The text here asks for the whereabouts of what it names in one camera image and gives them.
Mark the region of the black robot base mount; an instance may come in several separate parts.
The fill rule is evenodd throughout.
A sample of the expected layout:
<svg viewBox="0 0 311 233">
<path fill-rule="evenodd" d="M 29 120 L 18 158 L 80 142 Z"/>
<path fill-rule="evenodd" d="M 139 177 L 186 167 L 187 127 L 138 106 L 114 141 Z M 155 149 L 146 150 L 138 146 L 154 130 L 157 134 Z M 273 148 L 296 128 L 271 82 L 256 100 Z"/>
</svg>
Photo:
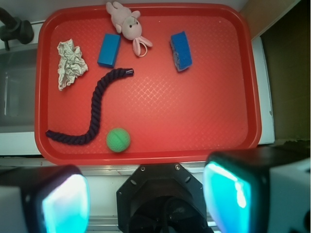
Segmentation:
<svg viewBox="0 0 311 233">
<path fill-rule="evenodd" d="M 116 191 L 123 233 L 211 233 L 203 185 L 180 164 L 140 165 Z"/>
</svg>

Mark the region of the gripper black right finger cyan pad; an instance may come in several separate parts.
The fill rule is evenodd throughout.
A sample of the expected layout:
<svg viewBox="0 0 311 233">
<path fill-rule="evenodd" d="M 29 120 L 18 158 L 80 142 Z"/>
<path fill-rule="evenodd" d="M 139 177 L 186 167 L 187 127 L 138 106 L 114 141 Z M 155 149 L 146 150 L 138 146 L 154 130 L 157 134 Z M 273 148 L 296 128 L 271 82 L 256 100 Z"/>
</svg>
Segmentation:
<svg viewBox="0 0 311 233">
<path fill-rule="evenodd" d="M 207 210 L 223 233 L 308 233 L 310 171 L 309 149 L 213 152 L 203 171 Z"/>
</svg>

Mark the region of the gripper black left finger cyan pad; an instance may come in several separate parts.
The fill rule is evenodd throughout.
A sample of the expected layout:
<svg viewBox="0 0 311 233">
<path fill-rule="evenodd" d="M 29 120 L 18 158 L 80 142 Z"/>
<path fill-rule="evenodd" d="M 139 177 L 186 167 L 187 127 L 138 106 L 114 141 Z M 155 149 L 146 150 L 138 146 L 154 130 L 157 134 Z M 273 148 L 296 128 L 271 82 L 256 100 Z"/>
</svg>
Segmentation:
<svg viewBox="0 0 311 233">
<path fill-rule="evenodd" d="M 2 233 L 84 233 L 88 181 L 73 165 L 0 170 Z"/>
</svg>

